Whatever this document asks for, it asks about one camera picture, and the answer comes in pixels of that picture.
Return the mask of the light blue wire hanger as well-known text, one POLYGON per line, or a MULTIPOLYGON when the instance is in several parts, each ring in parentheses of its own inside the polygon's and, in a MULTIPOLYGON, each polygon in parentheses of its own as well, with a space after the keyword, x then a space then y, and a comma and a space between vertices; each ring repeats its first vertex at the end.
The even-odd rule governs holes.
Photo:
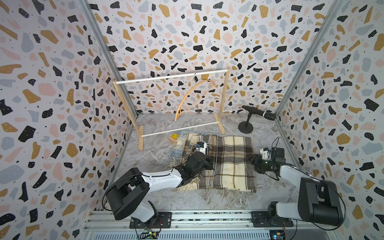
POLYGON ((207 155, 205 155, 205 156, 206 156, 206 161, 208 161, 208 163, 209 163, 209 167, 207 168, 207 170, 209 171, 208 186, 209 186, 209 188, 212 188, 214 186, 214 177, 216 174, 217 163, 218 163, 219 135, 218 134, 217 135, 211 135, 211 137, 208 138, 208 142, 206 142, 206 143, 208 145, 208 148, 207 148, 207 155), (214 148, 214 149, 216 149, 216 154, 214 156, 209 155, 209 150, 213 148, 210 144, 212 136, 216 137, 216 142, 215 142, 216 147, 214 148))

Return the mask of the brown plaid fringed scarf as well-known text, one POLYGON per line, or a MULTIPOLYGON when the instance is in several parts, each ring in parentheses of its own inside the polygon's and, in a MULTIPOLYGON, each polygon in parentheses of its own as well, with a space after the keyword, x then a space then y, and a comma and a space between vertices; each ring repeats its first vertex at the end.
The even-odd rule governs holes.
MULTIPOLYGON (((181 135, 187 137, 183 145, 172 145, 169 157, 172 158, 168 163, 167 169, 175 167, 178 164, 184 164, 187 157, 192 154, 196 148, 193 140, 199 140, 195 133, 181 135)), ((208 142, 209 136, 203 136, 205 142, 208 142)), ((213 147, 209 150, 209 155, 216 154, 216 137, 212 136, 210 144, 213 147)), ((216 174, 214 177, 214 186, 209 188, 209 171, 205 170, 202 174, 192 180, 191 183, 182 190, 200 190, 200 189, 220 189, 236 190, 240 192, 255 192, 257 190, 256 172, 253 165, 248 163, 248 158, 253 155, 251 138, 242 136, 219 136, 219 155, 216 174)))

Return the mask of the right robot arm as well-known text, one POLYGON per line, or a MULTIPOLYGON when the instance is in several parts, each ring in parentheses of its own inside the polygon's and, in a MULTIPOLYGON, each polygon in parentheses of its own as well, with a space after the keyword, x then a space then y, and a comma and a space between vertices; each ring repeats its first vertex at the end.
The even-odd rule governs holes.
POLYGON ((286 162, 282 148, 263 148, 248 158, 254 170, 261 175, 274 173, 275 181, 290 182, 299 192, 295 203, 271 202, 261 213, 260 224, 271 227, 291 227, 292 220, 339 228, 346 218, 346 205, 331 181, 319 180, 286 162))

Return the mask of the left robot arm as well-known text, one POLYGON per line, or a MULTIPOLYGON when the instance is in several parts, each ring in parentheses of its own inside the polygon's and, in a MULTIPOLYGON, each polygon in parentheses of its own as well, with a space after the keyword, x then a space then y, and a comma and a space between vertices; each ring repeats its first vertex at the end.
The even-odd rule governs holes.
POLYGON ((184 164, 168 171, 146 173, 132 168, 106 190, 105 196, 115 220, 131 217, 147 227, 154 227, 161 217, 152 202, 143 203, 148 194, 183 187, 203 171, 213 169, 213 157, 196 152, 189 155, 184 164))

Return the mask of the blue plaid fringed scarf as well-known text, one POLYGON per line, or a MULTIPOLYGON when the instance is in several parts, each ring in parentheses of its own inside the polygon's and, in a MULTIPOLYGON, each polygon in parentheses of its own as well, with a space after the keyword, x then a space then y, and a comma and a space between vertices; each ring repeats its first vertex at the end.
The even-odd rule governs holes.
MULTIPOLYGON (((198 133, 195 133, 195 135, 198 135, 199 140, 193 140, 193 143, 202 142, 203 141, 203 139, 202 139, 203 136, 209 136, 209 138, 210 138, 212 134, 208 134, 208 133, 199 133, 198 134, 198 133)), ((187 139, 187 137, 183 137, 181 135, 178 135, 178 142, 176 144, 174 144, 174 145, 175 146, 183 145, 187 141, 186 139, 187 139)))

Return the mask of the yellow and wood block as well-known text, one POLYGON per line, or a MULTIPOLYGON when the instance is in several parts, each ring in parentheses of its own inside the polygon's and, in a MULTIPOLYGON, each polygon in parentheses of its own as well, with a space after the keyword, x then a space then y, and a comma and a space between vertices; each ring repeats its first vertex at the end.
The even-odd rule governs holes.
POLYGON ((168 140, 171 141, 173 144, 176 144, 178 142, 178 135, 173 134, 172 136, 168 137, 168 140))

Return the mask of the wooden clothes rack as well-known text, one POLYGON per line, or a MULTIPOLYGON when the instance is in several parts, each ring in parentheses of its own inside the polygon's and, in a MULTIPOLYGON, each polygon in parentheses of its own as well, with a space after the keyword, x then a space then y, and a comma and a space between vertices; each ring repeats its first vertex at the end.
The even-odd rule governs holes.
POLYGON ((187 113, 202 114, 205 108, 210 107, 213 115, 211 122, 196 124, 195 126, 190 125, 188 128, 218 125, 220 133, 223 134, 225 129, 222 117, 229 89, 230 76, 231 70, 227 68, 143 79, 114 80, 113 86, 134 126, 138 135, 138 148, 142 151, 146 137, 175 133, 177 129, 146 134, 144 126, 136 121, 137 118, 134 114, 137 113, 138 108, 131 102, 133 98, 129 96, 128 85, 143 84, 141 88, 143 93, 138 94, 138 97, 142 101, 145 113, 159 112, 172 114, 174 121, 177 121, 182 115, 187 113))

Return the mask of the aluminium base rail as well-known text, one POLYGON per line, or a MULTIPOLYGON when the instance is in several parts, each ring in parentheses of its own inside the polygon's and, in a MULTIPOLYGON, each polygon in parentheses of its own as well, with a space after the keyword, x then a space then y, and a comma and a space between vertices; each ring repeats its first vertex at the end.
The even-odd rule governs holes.
POLYGON ((115 220, 111 212, 94 211, 84 240, 341 240, 338 231, 322 225, 289 220, 271 226, 260 210, 165 210, 154 227, 132 218, 115 220))

